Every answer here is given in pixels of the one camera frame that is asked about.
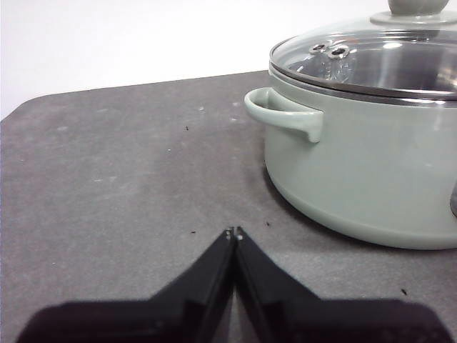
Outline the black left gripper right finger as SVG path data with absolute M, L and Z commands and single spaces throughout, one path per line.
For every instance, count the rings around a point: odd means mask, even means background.
M 236 228 L 236 288 L 261 342 L 452 342 L 430 308 L 399 299 L 322 299 Z

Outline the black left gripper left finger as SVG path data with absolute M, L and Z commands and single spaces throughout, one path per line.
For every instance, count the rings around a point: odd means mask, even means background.
M 210 342 L 233 291 L 233 230 L 224 230 L 149 299 L 67 302 L 39 310 L 19 342 Z

